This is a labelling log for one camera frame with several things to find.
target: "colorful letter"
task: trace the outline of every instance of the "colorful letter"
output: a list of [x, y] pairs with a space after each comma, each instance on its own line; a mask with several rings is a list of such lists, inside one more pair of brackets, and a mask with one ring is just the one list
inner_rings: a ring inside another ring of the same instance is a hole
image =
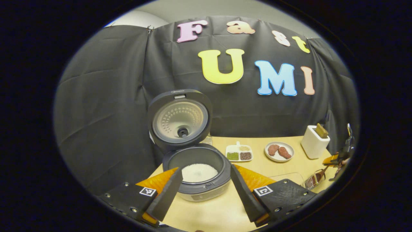
[[206, 80], [215, 84], [231, 84], [240, 80], [243, 76], [242, 49], [228, 49], [226, 53], [232, 57], [233, 70], [231, 73], [221, 73], [218, 66], [219, 50], [206, 50], [199, 52], [202, 58], [203, 76]]
[[310, 50], [305, 47], [305, 41], [301, 40], [298, 36], [293, 36], [292, 39], [296, 40], [297, 45], [302, 51], [310, 53]]
[[286, 39], [286, 36], [278, 31], [272, 31], [272, 34], [275, 36], [275, 39], [282, 45], [286, 47], [290, 46], [290, 42]]
[[227, 28], [227, 31], [232, 34], [253, 34], [256, 32], [250, 27], [248, 23], [242, 21], [231, 21], [228, 22], [226, 25], [229, 26]]
[[305, 75], [305, 89], [303, 90], [304, 93], [307, 95], [314, 95], [315, 90], [313, 89], [313, 83], [312, 83], [312, 69], [309, 67], [302, 66], [300, 69], [303, 71], [303, 74]]
[[207, 24], [208, 22], [206, 20], [179, 24], [178, 27], [180, 27], [180, 38], [178, 38], [177, 42], [181, 43], [181, 42], [186, 42], [186, 41], [197, 39], [197, 35], [193, 35], [193, 32], [200, 34], [202, 32], [201, 25], [205, 26]]
[[273, 66], [265, 60], [255, 61], [255, 65], [260, 70], [260, 89], [257, 93], [260, 95], [270, 95], [272, 90], [269, 88], [269, 82], [272, 85], [276, 94], [280, 93], [283, 85], [282, 93], [286, 96], [296, 96], [295, 81], [293, 79], [293, 70], [295, 69], [291, 64], [282, 64], [279, 74]]

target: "blue letter m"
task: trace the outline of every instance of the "blue letter m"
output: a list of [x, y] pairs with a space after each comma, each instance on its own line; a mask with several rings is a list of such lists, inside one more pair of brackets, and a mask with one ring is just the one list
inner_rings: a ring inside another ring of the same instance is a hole
[[279, 74], [273, 66], [265, 61], [258, 60], [255, 65], [260, 70], [260, 89], [257, 93], [260, 95], [271, 95], [272, 90], [269, 88], [269, 82], [272, 85], [276, 94], [279, 94], [283, 85], [282, 93], [286, 96], [296, 96], [295, 81], [293, 78], [293, 70], [295, 69], [291, 64], [282, 64]]

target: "white plate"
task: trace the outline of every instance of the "white plate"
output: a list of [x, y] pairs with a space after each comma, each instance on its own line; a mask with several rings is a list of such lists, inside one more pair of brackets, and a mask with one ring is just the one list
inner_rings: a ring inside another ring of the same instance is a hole
[[[284, 148], [286, 148], [286, 151], [288, 151], [288, 153], [289, 153], [292, 157], [290, 157], [289, 159], [285, 159], [284, 157], [282, 157], [282, 156], [279, 155], [279, 152], [278, 152], [278, 151], [275, 152], [275, 155], [274, 155], [274, 156], [270, 156], [270, 155], [269, 155], [269, 152], [267, 151], [267, 149], [270, 147], [270, 145], [273, 145], [273, 144], [278, 145], [279, 147], [284, 147]], [[270, 143], [268, 143], [268, 144], [266, 145], [266, 147], [265, 147], [265, 154], [266, 154], [266, 156], [267, 156], [269, 159], [271, 159], [271, 160], [273, 160], [273, 161], [276, 161], [276, 162], [286, 162], [286, 161], [288, 161], [288, 160], [290, 160], [290, 159], [293, 158], [293, 155], [295, 154], [295, 150], [293, 150], [293, 147], [292, 147], [292, 146], [290, 146], [289, 144], [284, 143], [284, 142], [270, 142]]]
[[[241, 151], [240, 147], [247, 147], [249, 148], [248, 151]], [[253, 152], [252, 152], [252, 148], [248, 145], [241, 145], [239, 143], [239, 141], [236, 142], [236, 145], [229, 145], [226, 147], [226, 152], [225, 152], [225, 157], [227, 158], [227, 153], [228, 152], [237, 152], [239, 154], [239, 159], [238, 160], [231, 160], [229, 159], [230, 162], [245, 162], [245, 161], [251, 161], [253, 159]], [[250, 159], [246, 159], [246, 160], [241, 160], [240, 159], [240, 153], [242, 152], [250, 152]]]

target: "white rice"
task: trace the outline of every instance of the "white rice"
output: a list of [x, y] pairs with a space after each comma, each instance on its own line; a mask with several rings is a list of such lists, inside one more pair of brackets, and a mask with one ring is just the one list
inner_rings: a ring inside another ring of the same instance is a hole
[[214, 167], [204, 163], [195, 163], [182, 169], [183, 181], [186, 182], [202, 182], [217, 174], [218, 171]]

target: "yellow letter u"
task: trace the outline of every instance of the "yellow letter u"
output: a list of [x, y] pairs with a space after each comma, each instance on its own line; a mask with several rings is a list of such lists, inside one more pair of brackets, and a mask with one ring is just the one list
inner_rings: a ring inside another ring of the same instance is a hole
[[243, 76], [242, 49], [228, 49], [226, 53], [232, 57], [233, 70], [231, 73], [221, 73], [218, 66], [219, 50], [206, 50], [199, 52], [202, 58], [203, 76], [206, 80], [215, 84], [231, 84], [240, 80]]

